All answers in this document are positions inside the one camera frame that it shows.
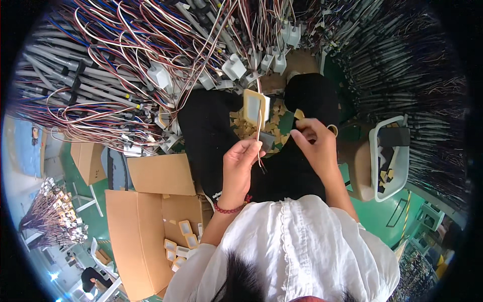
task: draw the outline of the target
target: hand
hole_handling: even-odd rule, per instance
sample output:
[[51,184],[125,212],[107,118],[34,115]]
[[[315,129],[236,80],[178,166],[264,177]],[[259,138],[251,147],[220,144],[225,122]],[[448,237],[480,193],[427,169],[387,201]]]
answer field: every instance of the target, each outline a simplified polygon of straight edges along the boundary
[[262,142],[246,139],[237,142],[223,156],[223,191],[219,203],[224,210],[242,205],[250,189],[252,165],[265,151],[260,151]]
[[326,185],[339,171],[335,135],[316,118],[298,120],[296,126],[300,131],[293,129],[290,135]]

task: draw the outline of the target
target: red beaded bracelet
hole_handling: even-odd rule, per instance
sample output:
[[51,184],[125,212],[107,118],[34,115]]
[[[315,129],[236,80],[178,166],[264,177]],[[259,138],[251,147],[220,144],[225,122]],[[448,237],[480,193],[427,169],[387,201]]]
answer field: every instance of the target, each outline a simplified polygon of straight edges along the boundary
[[239,206],[238,208],[235,208],[235,209],[232,209],[232,210],[223,210],[223,209],[220,209],[216,203],[213,204],[213,206],[214,206],[214,209],[216,211],[220,212],[220,213],[223,213],[223,214],[232,214],[232,213],[236,213],[236,212],[241,211],[244,208],[244,206],[247,203],[250,202],[251,199],[252,199],[252,197],[247,194],[246,197],[245,197],[245,201],[243,202],[243,204],[241,206]]

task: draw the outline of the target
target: tape roll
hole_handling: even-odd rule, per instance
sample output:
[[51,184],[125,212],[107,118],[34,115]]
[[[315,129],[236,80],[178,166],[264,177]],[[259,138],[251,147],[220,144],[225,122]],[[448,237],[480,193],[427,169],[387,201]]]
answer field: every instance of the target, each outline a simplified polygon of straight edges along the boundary
[[327,129],[332,131],[332,133],[335,135],[335,137],[337,137],[337,135],[339,134],[339,129],[337,129],[336,125],[330,124],[330,125],[327,126]]

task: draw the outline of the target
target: right hand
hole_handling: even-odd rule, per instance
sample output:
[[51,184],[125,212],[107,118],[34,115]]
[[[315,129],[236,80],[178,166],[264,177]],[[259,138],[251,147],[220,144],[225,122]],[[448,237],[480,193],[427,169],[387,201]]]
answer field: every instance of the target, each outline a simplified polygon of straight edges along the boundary
[[295,143],[302,150],[322,183],[327,184],[337,172],[340,172],[337,165],[337,147],[334,133],[316,118],[298,120],[296,126],[298,130],[291,130],[290,135],[292,135]]

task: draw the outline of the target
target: lace trim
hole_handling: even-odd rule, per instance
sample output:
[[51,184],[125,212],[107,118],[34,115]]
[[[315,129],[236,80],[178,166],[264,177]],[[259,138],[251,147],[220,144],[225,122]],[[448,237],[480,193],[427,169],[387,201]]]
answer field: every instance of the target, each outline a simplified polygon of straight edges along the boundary
[[285,280],[282,285],[282,290],[285,292],[283,295],[279,295],[277,297],[277,302],[285,302],[286,297],[287,297],[287,287],[288,287],[288,279],[290,276],[290,270],[291,270],[291,263],[290,263],[290,258],[288,257],[287,253],[287,247],[286,247],[286,242],[285,242],[285,228],[286,228],[286,219],[287,217],[285,216],[285,206],[287,205],[286,203],[290,201],[290,199],[285,198],[284,201],[281,202],[282,204],[282,210],[280,211],[280,219],[282,222],[282,249],[284,251],[284,260],[286,262],[285,266]]

